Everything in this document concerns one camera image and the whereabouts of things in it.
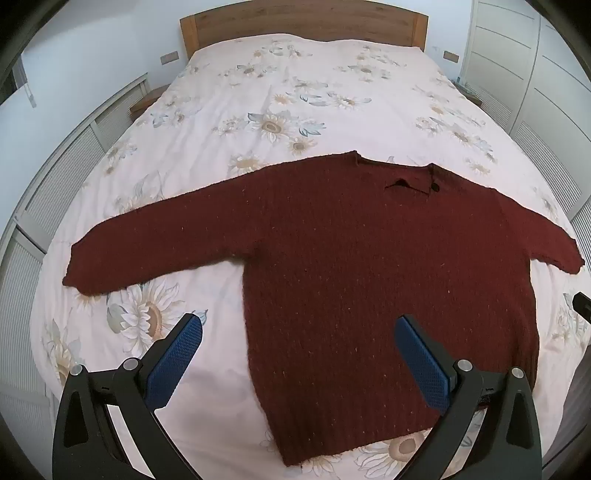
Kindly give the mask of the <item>left wall switch plate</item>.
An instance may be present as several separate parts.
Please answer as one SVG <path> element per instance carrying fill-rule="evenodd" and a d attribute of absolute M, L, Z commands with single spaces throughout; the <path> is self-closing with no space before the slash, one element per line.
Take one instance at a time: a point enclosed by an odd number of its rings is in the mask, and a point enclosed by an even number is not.
<path fill-rule="evenodd" d="M 164 54 L 160 57 L 160 63 L 162 65 L 166 65 L 168 63 L 177 61 L 179 59 L 179 54 L 177 51 L 172 51 L 167 54 Z"/>

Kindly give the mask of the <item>wooden headboard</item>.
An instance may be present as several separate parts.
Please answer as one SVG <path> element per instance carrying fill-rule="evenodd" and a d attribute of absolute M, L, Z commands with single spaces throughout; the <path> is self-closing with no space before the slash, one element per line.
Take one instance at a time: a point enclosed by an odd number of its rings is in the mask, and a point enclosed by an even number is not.
<path fill-rule="evenodd" d="M 244 1 L 179 20 L 188 57 L 215 43 L 267 34 L 317 41 L 363 40 L 426 46 L 429 17 L 373 1 Z"/>

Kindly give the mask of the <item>right wall switch plate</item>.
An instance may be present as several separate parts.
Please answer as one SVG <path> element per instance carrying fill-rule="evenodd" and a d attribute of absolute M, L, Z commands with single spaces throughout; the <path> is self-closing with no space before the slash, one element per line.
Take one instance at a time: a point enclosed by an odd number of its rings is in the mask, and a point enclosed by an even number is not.
<path fill-rule="evenodd" d="M 460 60 L 460 56 L 450 51 L 445 51 L 443 54 L 443 58 L 447 61 L 458 63 Z"/>

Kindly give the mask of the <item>dark red knit sweater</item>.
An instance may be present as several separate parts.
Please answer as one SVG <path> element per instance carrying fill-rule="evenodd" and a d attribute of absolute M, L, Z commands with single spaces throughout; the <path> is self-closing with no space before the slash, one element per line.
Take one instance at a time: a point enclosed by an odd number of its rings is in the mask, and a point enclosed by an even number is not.
<path fill-rule="evenodd" d="M 249 372 L 284 464 L 432 427 L 394 348 L 414 316 L 457 357 L 537 375 L 533 261 L 568 274 L 575 240 L 438 165 L 356 152 L 267 166 L 93 227 L 63 282 L 87 296 L 243 263 Z"/>

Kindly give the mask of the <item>floral pink bed duvet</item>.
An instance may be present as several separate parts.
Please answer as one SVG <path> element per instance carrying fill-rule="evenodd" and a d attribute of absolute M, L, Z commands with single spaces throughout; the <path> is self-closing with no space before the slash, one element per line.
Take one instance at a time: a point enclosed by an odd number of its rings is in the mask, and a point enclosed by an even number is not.
<path fill-rule="evenodd" d="M 206 47 L 94 167 L 58 226 L 32 307 L 37 369 L 60 395 L 74 365 L 114 368 L 194 312 L 204 340 L 159 419 L 202 476 L 393 479 L 424 432 L 283 464 L 250 381 L 242 265 L 222 262 L 85 297 L 62 284 L 71 246 L 95 224 L 152 202 L 352 150 L 388 163 L 436 163 L 569 229 L 530 145 L 530 137 L 512 139 L 416 48 L 290 35 Z"/>

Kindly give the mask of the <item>right wooden nightstand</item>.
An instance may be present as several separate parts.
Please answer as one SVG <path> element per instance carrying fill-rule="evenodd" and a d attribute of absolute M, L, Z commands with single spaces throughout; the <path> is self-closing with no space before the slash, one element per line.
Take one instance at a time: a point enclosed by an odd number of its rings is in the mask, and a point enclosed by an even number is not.
<path fill-rule="evenodd" d="M 462 84 L 460 84 L 458 82 L 454 82 L 454 86 L 466 99 L 468 99 L 469 101 L 471 101 L 473 104 L 475 104 L 478 107 L 482 106 L 483 101 L 469 88 L 463 86 Z"/>

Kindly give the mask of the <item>wall switch plate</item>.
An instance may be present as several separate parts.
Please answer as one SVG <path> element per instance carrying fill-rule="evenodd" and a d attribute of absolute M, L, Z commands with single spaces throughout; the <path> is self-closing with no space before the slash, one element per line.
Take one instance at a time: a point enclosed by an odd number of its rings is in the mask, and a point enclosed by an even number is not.
<path fill-rule="evenodd" d="M 443 54 L 443 58 L 447 61 L 458 63 L 460 60 L 460 56 L 450 51 L 445 51 Z"/>
<path fill-rule="evenodd" d="M 168 63 L 177 61 L 179 59 L 179 54 L 177 51 L 172 51 L 167 54 L 164 54 L 160 57 L 160 63 L 162 65 L 166 65 Z"/>

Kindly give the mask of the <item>wooden nightstand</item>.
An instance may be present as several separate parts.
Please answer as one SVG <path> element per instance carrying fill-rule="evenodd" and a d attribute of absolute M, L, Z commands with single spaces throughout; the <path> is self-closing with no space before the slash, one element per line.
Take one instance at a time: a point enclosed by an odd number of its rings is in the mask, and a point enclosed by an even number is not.
<path fill-rule="evenodd" d="M 129 114 L 132 121 L 137 120 L 151 105 L 153 105 L 161 95 L 168 89 L 164 85 L 149 91 L 144 97 L 138 100 L 129 108 Z"/>
<path fill-rule="evenodd" d="M 469 88 L 463 86 L 462 84 L 460 84 L 458 82 L 454 82 L 454 86 L 466 99 L 468 99 L 469 101 L 471 101 L 473 104 L 475 104 L 478 107 L 482 106 L 483 101 Z"/>

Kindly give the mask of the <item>white wardrobe with louvres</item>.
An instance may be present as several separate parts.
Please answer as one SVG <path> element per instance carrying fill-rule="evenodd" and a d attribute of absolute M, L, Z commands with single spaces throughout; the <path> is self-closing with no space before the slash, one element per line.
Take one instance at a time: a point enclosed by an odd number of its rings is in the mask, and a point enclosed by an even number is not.
<path fill-rule="evenodd" d="M 461 84 L 522 148 L 590 250 L 590 80 L 526 1 L 472 4 Z"/>

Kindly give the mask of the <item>white radiator cover cabinet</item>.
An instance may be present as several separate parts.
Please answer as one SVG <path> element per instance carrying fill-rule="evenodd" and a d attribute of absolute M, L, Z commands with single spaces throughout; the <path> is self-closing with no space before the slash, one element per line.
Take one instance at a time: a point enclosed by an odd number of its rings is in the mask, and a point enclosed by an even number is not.
<path fill-rule="evenodd" d="M 132 123 L 148 92 L 141 75 L 103 102 L 56 148 L 1 237 L 1 438 L 42 475 L 51 470 L 54 400 L 35 366 L 30 314 L 43 257 L 91 170 Z"/>

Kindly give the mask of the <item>left wooden nightstand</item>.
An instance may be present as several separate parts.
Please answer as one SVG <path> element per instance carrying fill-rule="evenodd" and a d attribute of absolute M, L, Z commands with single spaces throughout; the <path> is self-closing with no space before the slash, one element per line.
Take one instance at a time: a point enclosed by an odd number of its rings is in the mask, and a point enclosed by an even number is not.
<path fill-rule="evenodd" d="M 153 105 L 161 95 L 168 89 L 164 85 L 149 91 L 144 97 L 138 100 L 129 108 L 129 114 L 132 121 L 137 120 L 151 105 Z"/>

